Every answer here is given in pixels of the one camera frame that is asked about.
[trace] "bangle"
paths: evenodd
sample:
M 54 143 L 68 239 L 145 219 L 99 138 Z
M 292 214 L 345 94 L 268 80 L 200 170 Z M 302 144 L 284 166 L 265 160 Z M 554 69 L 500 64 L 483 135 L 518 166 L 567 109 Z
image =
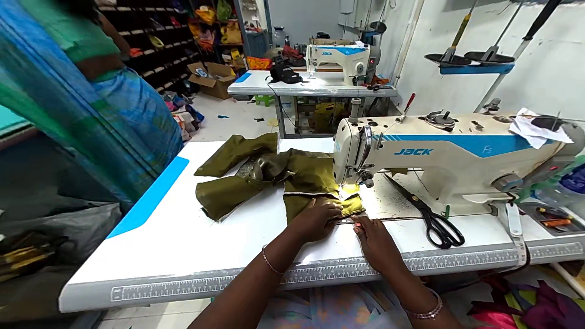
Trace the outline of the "bangle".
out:
M 265 261 L 265 262 L 268 264 L 268 267 L 270 267 L 270 269 L 271 269 L 271 270 L 272 270 L 274 273 L 276 273 L 276 274 L 280 274 L 280 275 L 283 275 L 283 274 L 284 274 L 284 272 L 279 272 L 279 271 L 275 270 L 275 269 L 274 269 L 274 267 L 272 267 L 272 265 L 270 264 L 270 262 L 268 262 L 268 259 L 266 259 L 266 254 L 264 253 L 264 247 L 265 247 L 265 246 L 262 246 L 262 257 L 264 257 L 264 261 Z
M 435 306 L 435 308 L 427 313 L 413 313 L 410 311 L 406 311 L 404 310 L 408 315 L 410 315 L 413 318 L 417 318 L 419 320 L 427 320 L 430 318 L 435 318 L 439 312 L 441 312 L 441 310 L 443 309 L 443 300 L 441 299 L 441 297 L 439 296 L 439 294 L 437 294 L 434 290 L 429 289 L 431 291 L 431 293 L 433 293 L 433 295 L 435 295 L 435 297 L 437 297 L 437 306 Z

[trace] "ruler markings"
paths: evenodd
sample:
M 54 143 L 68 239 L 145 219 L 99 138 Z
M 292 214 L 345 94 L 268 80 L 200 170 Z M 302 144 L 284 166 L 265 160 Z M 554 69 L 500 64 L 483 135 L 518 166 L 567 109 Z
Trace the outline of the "ruler markings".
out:
M 579 242 L 537 246 L 530 248 L 530 250 L 533 259 L 559 255 L 579 255 L 583 254 L 584 251 L 583 246 Z M 404 262 L 411 271 L 417 271 L 453 268 L 458 266 L 473 267 L 474 265 L 514 261 L 517 259 L 518 254 L 516 249 L 505 249 L 499 251 L 408 258 L 404 259 Z M 217 292 L 225 289 L 236 275 L 241 272 L 241 269 L 233 270 L 233 272 L 234 275 L 227 276 L 114 287 L 111 290 L 111 301 L 148 299 L 161 296 L 179 296 L 201 292 Z M 359 262 L 289 270 L 284 275 L 282 283 L 313 282 L 374 275 L 378 275 L 378 272 L 372 269 L 367 262 Z

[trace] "measuring tape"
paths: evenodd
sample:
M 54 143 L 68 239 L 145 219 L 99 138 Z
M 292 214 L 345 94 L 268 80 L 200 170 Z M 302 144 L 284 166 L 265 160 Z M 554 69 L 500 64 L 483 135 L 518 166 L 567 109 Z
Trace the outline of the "measuring tape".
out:
M 579 242 L 531 247 L 532 259 L 552 256 L 569 256 L 583 254 L 583 246 Z M 490 264 L 500 263 L 502 267 L 518 264 L 518 252 L 515 248 L 457 253 L 454 255 L 438 255 L 426 257 L 412 257 L 416 253 L 408 253 L 404 258 L 406 266 L 415 274 L 439 274 L 450 272 L 468 272 L 480 269 L 493 268 Z M 330 259 L 316 262 L 311 265 L 296 266 L 288 270 L 282 279 L 285 289 L 319 286 L 317 281 L 329 281 L 327 284 L 336 285 L 351 282 L 366 282 L 379 279 L 379 273 L 370 267 L 363 257 Z M 114 287 L 111 291 L 111 301 L 153 299 L 158 297 L 199 294 L 203 298 L 216 295 L 227 287 L 243 269 L 222 270 L 225 276 L 202 277 L 188 280 L 147 283 Z

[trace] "green stool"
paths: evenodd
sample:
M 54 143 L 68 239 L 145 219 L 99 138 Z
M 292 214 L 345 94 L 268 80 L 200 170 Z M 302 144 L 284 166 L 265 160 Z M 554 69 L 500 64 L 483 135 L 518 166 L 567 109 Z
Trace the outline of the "green stool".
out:
M 255 95 L 254 99 L 256 100 L 256 105 L 260 105 L 260 102 L 264 102 L 265 107 L 270 106 L 270 101 L 274 99 L 274 96 L 269 95 Z

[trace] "black scissors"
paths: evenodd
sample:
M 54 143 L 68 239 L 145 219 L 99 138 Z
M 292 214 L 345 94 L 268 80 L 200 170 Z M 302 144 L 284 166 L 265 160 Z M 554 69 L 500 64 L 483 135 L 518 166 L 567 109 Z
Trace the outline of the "black scissors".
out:
M 402 195 L 410 201 L 410 203 L 415 206 L 422 214 L 423 219 L 425 220 L 426 224 L 426 238 L 429 239 L 429 242 L 432 243 L 435 247 L 440 249 L 449 249 L 452 246 L 461 246 L 465 243 L 465 238 L 459 232 L 459 230 L 445 217 L 433 213 L 431 208 L 424 203 L 420 198 L 416 195 L 410 193 L 407 189 L 403 188 L 400 184 L 398 184 L 395 180 L 388 177 L 388 175 L 384 174 L 386 178 L 392 182 L 392 184 L 402 193 Z M 451 232 L 449 232 L 441 222 L 444 222 L 450 229 L 457 235 L 455 238 Z M 441 244 L 436 243 L 431 238 L 431 232 L 433 232 L 439 239 L 441 239 Z

